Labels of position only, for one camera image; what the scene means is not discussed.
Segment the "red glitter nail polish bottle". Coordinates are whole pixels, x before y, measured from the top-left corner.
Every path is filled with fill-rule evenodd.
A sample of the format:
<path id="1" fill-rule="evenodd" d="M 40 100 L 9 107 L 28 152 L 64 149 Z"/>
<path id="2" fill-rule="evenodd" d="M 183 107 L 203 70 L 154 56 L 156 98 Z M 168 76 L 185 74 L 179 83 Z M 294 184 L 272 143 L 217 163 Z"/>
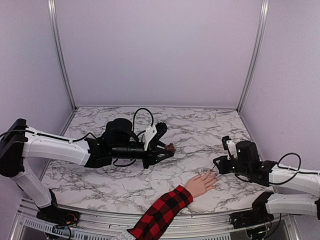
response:
<path id="1" fill-rule="evenodd" d="M 174 146 L 173 143 L 170 143 L 170 144 L 166 145 L 164 148 L 165 148 L 167 151 L 172 152 L 172 153 L 174 153 L 174 152 L 176 151 L 176 148 L 175 148 L 175 146 Z"/>

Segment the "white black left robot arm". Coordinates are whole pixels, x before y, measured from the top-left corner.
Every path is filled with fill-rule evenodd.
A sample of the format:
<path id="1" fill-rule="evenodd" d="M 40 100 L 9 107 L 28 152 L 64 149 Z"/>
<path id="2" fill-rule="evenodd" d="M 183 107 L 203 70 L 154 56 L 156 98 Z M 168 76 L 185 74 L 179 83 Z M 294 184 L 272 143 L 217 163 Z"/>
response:
<path id="1" fill-rule="evenodd" d="M 160 140 L 167 129 L 164 122 L 153 123 L 139 137 L 128 119 L 117 118 L 106 124 L 100 137 L 74 139 L 38 131 L 19 118 L 0 136 L 0 174 L 12 179 L 51 222 L 58 223 L 63 211 L 26 158 L 60 160 L 86 168 L 109 166 L 113 159 L 132 159 L 141 160 L 143 168 L 148 169 L 175 154 L 173 144 Z"/>

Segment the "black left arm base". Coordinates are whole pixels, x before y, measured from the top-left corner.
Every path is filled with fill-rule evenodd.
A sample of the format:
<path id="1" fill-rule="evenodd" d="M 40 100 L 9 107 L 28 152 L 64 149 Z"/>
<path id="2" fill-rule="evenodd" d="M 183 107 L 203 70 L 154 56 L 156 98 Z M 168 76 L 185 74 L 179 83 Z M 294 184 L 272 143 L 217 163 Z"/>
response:
<path id="1" fill-rule="evenodd" d="M 55 194 L 49 189 L 51 203 L 47 207 L 39 208 L 36 217 L 40 220 L 57 224 L 59 226 L 77 227 L 80 213 L 78 211 L 60 208 Z"/>

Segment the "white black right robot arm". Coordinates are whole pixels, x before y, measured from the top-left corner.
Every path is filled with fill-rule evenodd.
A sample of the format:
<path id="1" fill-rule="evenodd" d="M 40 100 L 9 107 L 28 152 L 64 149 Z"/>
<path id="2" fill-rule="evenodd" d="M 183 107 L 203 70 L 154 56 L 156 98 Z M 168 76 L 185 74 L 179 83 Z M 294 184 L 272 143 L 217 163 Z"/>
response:
<path id="1" fill-rule="evenodd" d="M 234 174 L 246 183 L 265 187 L 283 187 L 299 194 L 263 192 L 253 203 L 247 219 L 258 224 L 267 214 L 307 215 L 320 217 L 320 172 L 293 168 L 281 161 L 261 161 L 257 146 L 249 140 L 234 143 L 229 136 L 222 138 L 227 155 L 213 160 L 221 175 Z"/>

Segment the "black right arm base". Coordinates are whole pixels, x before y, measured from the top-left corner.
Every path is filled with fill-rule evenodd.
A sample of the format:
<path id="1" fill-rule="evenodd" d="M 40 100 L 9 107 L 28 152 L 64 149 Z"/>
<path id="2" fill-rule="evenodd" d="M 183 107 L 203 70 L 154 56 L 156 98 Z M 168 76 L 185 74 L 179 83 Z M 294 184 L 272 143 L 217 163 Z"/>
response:
<path id="1" fill-rule="evenodd" d="M 274 215 L 267 212 L 266 203 L 274 192 L 265 191 L 261 193 L 252 203 L 250 210 L 234 212 L 229 217 L 229 223 L 234 229 L 255 226 L 274 220 Z"/>

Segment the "red black plaid sleeve forearm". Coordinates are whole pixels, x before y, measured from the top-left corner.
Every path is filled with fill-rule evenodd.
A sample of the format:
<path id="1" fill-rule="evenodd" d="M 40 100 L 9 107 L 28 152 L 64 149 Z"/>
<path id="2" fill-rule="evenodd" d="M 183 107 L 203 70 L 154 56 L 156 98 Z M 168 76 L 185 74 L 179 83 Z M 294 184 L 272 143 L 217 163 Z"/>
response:
<path id="1" fill-rule="evenodd" d="M 192 202 L 192 195 L 179 185 L 158 198 L 127 232 L 136 240 L 158 240 L 175 216 Z"/>

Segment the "person's bare hand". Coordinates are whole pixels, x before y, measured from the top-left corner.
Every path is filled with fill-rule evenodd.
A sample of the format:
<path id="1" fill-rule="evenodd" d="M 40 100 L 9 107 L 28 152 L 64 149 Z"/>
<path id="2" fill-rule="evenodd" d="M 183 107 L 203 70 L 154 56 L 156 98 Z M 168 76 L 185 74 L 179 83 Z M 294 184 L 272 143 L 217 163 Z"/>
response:
<path id="1" fill-rule="evenodd" d="M 217 174 L 209 170 L 205 174 L 199 174 L 188 180 L 185 189 L 193 198 L 200 197 L 216 188 Z"/>

